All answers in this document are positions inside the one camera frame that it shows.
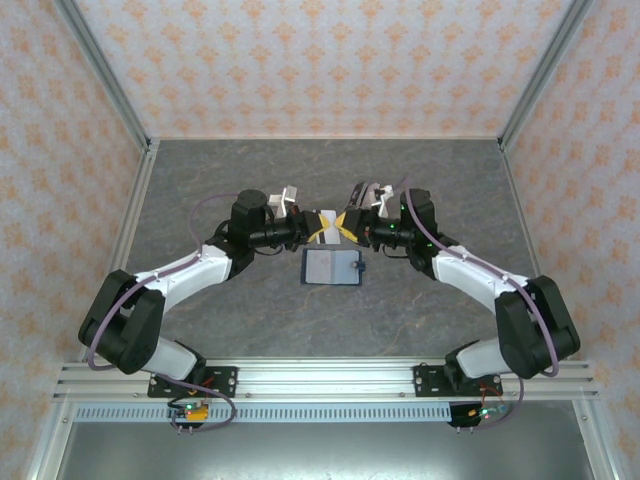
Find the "gray marble table surface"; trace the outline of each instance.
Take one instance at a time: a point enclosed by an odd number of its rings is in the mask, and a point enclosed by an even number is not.
[[[412,186],[430,190],[441,231],[489,262],[533,275],[504,165],[488,140],[162,141],[127,269],[192,252],[187,217],[213,193],[268,195],[294,185],[302,209],[340,211],[359,181],[393,184],[407,174]],[[228,218],[231,204],[202,209],[195,222],[202,238]],[[238,277],[169,311],[162,335],[207,357],[441,356],[495,336],[494,318],[473,299],[406,260],[342,242],[338,248],[363,252],[361,287],[301,285],[301,250],[256,257]]]

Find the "vent grille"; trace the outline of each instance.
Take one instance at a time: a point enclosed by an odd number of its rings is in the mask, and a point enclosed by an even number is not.
[[[76,422],[156,423],[166,422],[171,413],[157,403],[84,403],[78,406]],[[210,422],[227,418],[226,404],[209,407]],[[358,423],[450,421],[447,402],[354,403],[354,404],[241,404],[239,423]]]

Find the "wire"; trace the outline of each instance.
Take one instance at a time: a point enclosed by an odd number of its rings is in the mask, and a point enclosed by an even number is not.
[[[258,255],[264,255],[265,257],[275,257],[276,255],[278,255],[279,253],[281,253],[283,250],[282,245],[278,245],[278,247],[276,248],[276,251],[273,253],[266,253],[266,252],[261,252],[260,250],[258,250],[257,248],[254,248],[253,251],[256,252]]]
[[[214,380],[215,378],[216,378],[216,377],[210,377],[208,380],[205,380],[204,382],[202,382],[202,386],[203,386],[203,387],[208,387],[208,386],[209,386],[209,384],[210,384],[211,382],[213,382],[213,380]],[[208,394],[208,393],[205,393],[205,394],[204,394],[204,401],[206,402],[208,398],[209,398],[209,394]]]
[[[229,225],[229,220],[225,220],[224,222],[220,223],[220,225],[218,225],[218,228],[216,228],[215,233],[213,234],[213,238],[224,238],[223,230],[227,225]]]
[[[409,255],[389,255],[387,253],[387,246],[383,245],[382,246],[382,253],[384,253],[384,256],[387,258],[392,258],[392,259],[405,259],[405,258],[409,258]]]
[[[180,400],[184,400],[185,398],[188,398],[188,397],[189,397],[188,395],[181,395],[181,396],[176,397],[176,398],[174,398],[172,400],[169,400],[167,402],[167,407],[177,408],[178,410],[182,410],[182,409],[184,409],[184,406],[180,405],[180,404],[178,404],[176,402],[179,402]]]
[[[209,430],[216,430],[218,428],[226,427],[227,425],[229,425],[233,421],[234,418],[236,418],[236,415],[238,414],[238,409],[236,408],[235,403],[233,403],[233,401],[229,397],[227,397],[224,393],[216,392],[215,390],[212,390],[211,388],[206,388],[206,387],[203,387],[201,385],[195,385],[193,383],[183,382],[182,380],[176,380],[176,379],[168,377],[166,375],[157,375],[157,376],[162,378],[163,380],[166,380],[167,382],[171,382],[171,383],[173,383],[175,385],[178,385],[179,387],[189,388],[189,389],[193,389],[193,390],[199,390],[201,392],[208,393],[209,395],[212,395],[214,397],[221,398],[225,402],[227,402],[229,404],[229,406],[231,407],[231,413],[226,418],[226,420],[223,420],[222,422],[218,422],[218,423],[213,423],[211,425],[198,427],[196,429],[191,429],[190,428],[189,431],[191,433],[207,432]],[[173,414],[171,415],[171,426],[178,433],[180,433],[180,432],[182,432],[182,427],[180,425],[178,425],[178,423],[176,422],[177,415],[178,415],[177,411],[174,411]]]
[[[483,389],[482,391],[482,406],[484,406],[484,401],[487,398],[487,390],[489,390],[490,392],[495,393],[498,396],[498,399],[500,400],[500,402],[502,402],[502,404],[504,405],[504,400],[502,399],[502,394],[496,390],[495,388],[485,385],[484,383],[480,383],[480,388]]]
[[[553,341],[551,339],[551,334],[549,333],[549,328],[544,323],[544,319],[542,318],[542,314],[540,313],[540,310],[538,310],[538,307],[534,303],[534,301],[531,298],[531,296],[529,295],[529,293],[524,288],[522,288],[522,286],[520,286],[520,284],[518,282],[516,282],[511,277],[509,277],[509,275],[506,275],[503,272],[501,272],[498,269],[496,269],[493,265],[491,265],[491,264],[489,264],[489,263],[487,263],[487,262],[485,262],[483,260],[480,260],[479,258],[462,255],[461,253],[458,253],[455,250],[447,248],[445,245],[440,243],[437,238],[435,238],[433,235],[431,235],[431,233],[429,233],[429,231],[426,229],[426,227],[420,221],[420,218],[418,217],[418,214],[416,213],[416,210],[413,207],[413,201],[412,201],[412,198],[411,198],[411,189],[409,188],[408,178],[407,177],[405,177],[403,179],[402,185],[404,185],[404,189],[405,189],[405,193],[406,193],[406,197],[407,197],[407,207],[409,208],[409,213],[411,214],[411,218],[413,218],[414,223],[417,225],[417,227],[420,229],[420,231],[431,241],[431,243],[433,243],[435,246],[437,246],[440,250],[445,251],[446,253],[448,253],[449,255],[451,255],[451,256],[453,256],[455,258],[458,258],[458,259],[460,259],[462,261],[468,261],[468,262],[471,262],[471,263],[473,263],[475,265],[478,265],[480,268],[483,268],[487,272],[489,272],[492,275],[494,275],[496,278],[505,279],[505,281],[507,283],[509,283],[509,285],[514,287],[518,291],[518,293],[522,296],[522,298],[526,302],[527,306],[529,307],[529,309],[533,313],[536,321],[538,322],[538,325],[540,327],[540,331],[542,332],[542,336],[544,337],[544,341],[547,344],[547,348],[549,349],[549,356],[551,357],[551,372],[542,372],[542,374],[546,375],[548,377],[555,377],[558,374],[558,371],[560,369],[560,366],[558,365],[558,354],[556,352],[555,347],[553,346]],[[518,400],[516,401],[515,405],[513,406],[513,408],[511,410],[509,410],[503,417],[501,417],[500,419],[496,420],[495,422],[491,422],[491,423],[486,424],[486,425],[478,425],[477,427],[465,428],[464,430],[467,430],[467,431],[473,431],[473,429],[475,429],[475,430],[486,430],[488,428],[493,428],[493,427],[496,427],[496,426],[498,426],[500,424],[503,424],[504,422],[506,422],[507,420],[512,418],[513,415],[522,406],[522,401],[524,399],[524,381],[520,377],[517,377],[517,378],[518,378],[518,383],[520,384],[520,395],[518,396]]]
[[[459,252],[456,252],[455,250],[452,250],[451,248],[447,248],[445,245],[440,243],[440,241],[438,241],[436,237],[434,237],[431,233],[429,233],[429,231],[420,221],[420,218],[418,218],[418,214],[415,211],[415,208],[413,206],[413,201],[411,199],[411,189],[408,187],[408,185],[405,185],[405,193],[407,196],[407,206],[409,207],[409,213],[411,214],[411,218],[413,218],[414,223],[420,229],[420,231],[434,245],[436,245],[440,250],[443,250],[444,252],[448,253],[452,257],[458,258],[463,262],[466,261],[466,262],[470,262],[475,265],[478,265],[480,268],[486,270],[490,274],[494,275],[496,278],[506,281],[509,285],[511,285],[518,291],[520,296],[524,299],[527,306],[533,313],[533,316],[535,317],[536,322],[540,327],[540,332],[542,333],[542,336],[544,337],[544,341],[549,350],[549,356],[551,357],[551,372],[542,372],[542,374],[547,377],[555,377],[556,375],[558,375],[558,371],[560,370],[560,366],[558,364],[558,353],[556,352],[556,349],[553,346],[553,340],[551,339],[551,333],[549,333],[549,327],[547,327],[546,323],[544,322],[544,319],[542,318],[542,314],[540,313],[540,310],[538,309],[537,305],[531,298],[531,295],[529,295],[529,292],[527,292],[518,282],[513,280],[509,275],[505,274],[504,272],[501,272],[490,263],[487,263],[484,260],[473,257],[471,255],[463,255]]]
[[[495,422],[487,423],[484,425],[481,424],[481,425],[478,425],[477,427],[464,427],[464,428],[460,428],[460,430],[465,432],[473,432],[476,430],[488,430],[489,428],[494,428],[494,427],[497,427],[498,425],[504,424],[505,422],[513,418],[515,413],[522,406],[522,401],[524,400],[524,381],[520,377],[517,377],[517,378],[518,378],[518,383],[520,384],[520,394],[518,395],[518,400],[516,400],[516,403],[513,405],[513,408],[511,408],[511,410],[509,410],[507,413],[504,414],[504,416],[500,417]]]

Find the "metal frame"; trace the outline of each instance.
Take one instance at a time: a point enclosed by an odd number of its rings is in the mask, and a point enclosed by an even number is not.
[[[239,369],[235,401],[254,402],[424,402],[415,396],[412,367],[427,362],[443,365],[442,358],[221,358],[209,365]],[[85,363],[63,366],[54,402],[166,402],[146,396],[150,374],[124,375],[119,370],[95,372]],[[505,398],[516,399],[518,380],[502,376]],[[525,399],[593,400],[598,383],[588,362],[564,361],[555,378],[542,375],[525,380]],[[432,397],[433,402],[476,400],[480,397]]]
[[[87,21],[82,15],[75,0],[55,0],[56,5],[64,19],[80,44],[85,56],[96,75],[102,82],[114,107],[122,117],[127,130],[135,142],[144,148],[149,144],[149,136],[146,134],[142,122],[138,118],[131,102],[127,98],[124,89],[118,82],[115,73],[111,69],[107,57],[98,45],[96,38],[91,33]]]
[[[158,144],[153,142],[150,149],[144,153],[118,238],[118,245],[110,262],[111,269],[122,268],[126,264],[157,149]],[[508,172],[506,156],[503,158]],[[518,204],[517,193],[515,190],[513,193]],[[235,401],[245,408],[256,405],[300,403],[324,405],[349,403],[354,406],[369,404],[372,407],[382,404],[417,406],[426,400],[415,397],[411,367],[421,362],[441,365],[443,360],[425,357],[340,359],[245,357],[209,361],[210,364],[233,364],[241,369]],[[136,405],[162,402],[161,399],[153,400],[146,396],[149,379],[150,375],[144,372],[126,376],[117,370],[94,372],[82,362],[64,365],[55,389],[54,407],[38,444],[28,478],[35,480],[56,477],[69,441],[75,413],[87,402],[109,402],[114,405],[118,402]],[[515,376],[503,376],[503,388],[506,398],[515,400],[518,393]],[[525,400],[572,400],[579,418],[584,416],[583,410],[579,408],[587,408],[589,412],[601,412],[599,417],[594,413],[586,414],[589,419],[593,418],[593,422],[581,425],[592,468],[598,479],[625,478],[619,473],[620,468],[616,466],[619,463],[616,463],[617,459],[612,454],[614,450],[610,446],[610,438],[602,434],[602,429],[606,428],[606,421],[602,413],[598,388],[599,385],[593,379],[593,372],[588,362],[564,361],[561,362],[558,377],[554,379],[535,377],[526,381]],[[452,400],[461,399],[442,397],[429,399],[428,402],[435,404]]]
[[[118,240],[111,254],[107,271],[126,266],[157,152],[158,143],[145,144],[142,148],[138,172],[129,193],[127,209],[123,216]],[[83,346],[78,354],[78,361],[82,361],[86,351],[86,347]],[[77,407],[78,404],[76,402],[55,402],[53,404],[34,451],[29,473],[27,474],[28,479],[57,477]]]
[[[236,403],[234,423],[450,422],[448,402],[397,403]],[[207,423],[229,417],[225,402],[209,405]],[[82,403],[76,423],[164,423],[172,409],[164,403]]]
[[[562,58],[562,55],[567,50],[567,46],[573,38],[574,33],[582,24],[582,19],[592,3],[593,0],[573,0],[569,6],[569,10],[567,10],[567,13],[560,22],[556,34],[542,55],[520,100],[518,100],[504,132],[498,137],[498,144],[501,150],[506,150],[516,138],[520,128],[544,89],[547,80],[549,80],[560,58]]]
[[[384,136],[363,136],[363,135],[267,135],[267,134],[252,134],[247,135],[224,135],[224,136],[209,136],[209,137],[174,137],[174,136],[160,136],[151,137],[152,142],[171,141],[171,140],[194,140],[194,141],[214,141],[214,140],[495,140],[495,135],[460,135],[460,136],[448,136],[442,135],[384,135]]]

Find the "orange floral wallpaper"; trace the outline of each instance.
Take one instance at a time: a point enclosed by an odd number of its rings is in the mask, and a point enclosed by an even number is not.
[[[597,1],[509,150],[543,271],[640,472],[640,4]]]
[[[0,465],[24,478],[139,149],[51,0],[0,2]]]
[[[501,133],[570,0],[80,0],[154,137]]]

